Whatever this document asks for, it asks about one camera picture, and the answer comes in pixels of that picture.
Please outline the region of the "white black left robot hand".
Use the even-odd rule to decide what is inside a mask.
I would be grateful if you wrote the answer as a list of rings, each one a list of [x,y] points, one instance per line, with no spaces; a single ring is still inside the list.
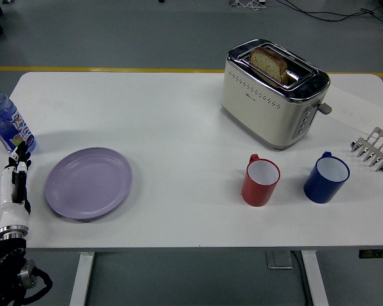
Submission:
[[[25,142],[21,142],[10,154],[8,164],[1,175],[0,239],[6,235],[24,237],[29,230],[28,218],[31,206],[27,199],[27,173],[31,165]]]

